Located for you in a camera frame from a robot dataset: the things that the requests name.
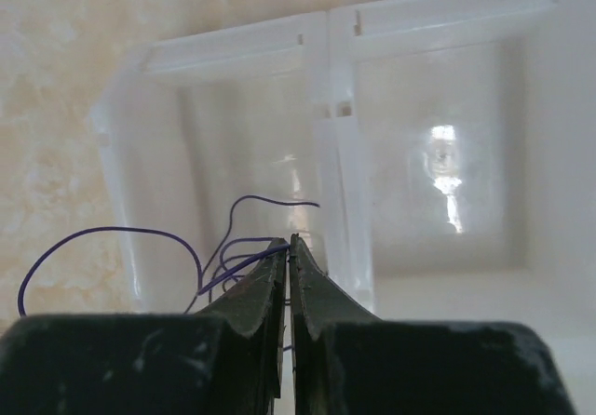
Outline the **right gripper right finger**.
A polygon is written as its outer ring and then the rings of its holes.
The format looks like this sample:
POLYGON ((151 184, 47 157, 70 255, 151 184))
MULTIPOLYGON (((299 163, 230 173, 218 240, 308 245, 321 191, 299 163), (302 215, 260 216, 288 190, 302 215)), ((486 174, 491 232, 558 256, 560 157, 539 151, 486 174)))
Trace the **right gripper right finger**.
POLYGON ((289 250, 299 414, 572 414, 547 345, 508 322, 397 322, 373 315, 289 250))

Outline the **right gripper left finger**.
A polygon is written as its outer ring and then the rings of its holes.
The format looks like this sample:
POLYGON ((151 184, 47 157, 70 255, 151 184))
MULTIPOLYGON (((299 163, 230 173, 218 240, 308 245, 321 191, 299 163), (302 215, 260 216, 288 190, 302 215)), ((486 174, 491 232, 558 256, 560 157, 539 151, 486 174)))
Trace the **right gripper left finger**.
POLYGON ((270 414, 288 243, 192 315, 35 315, 1 339, 5 414, 270 414))

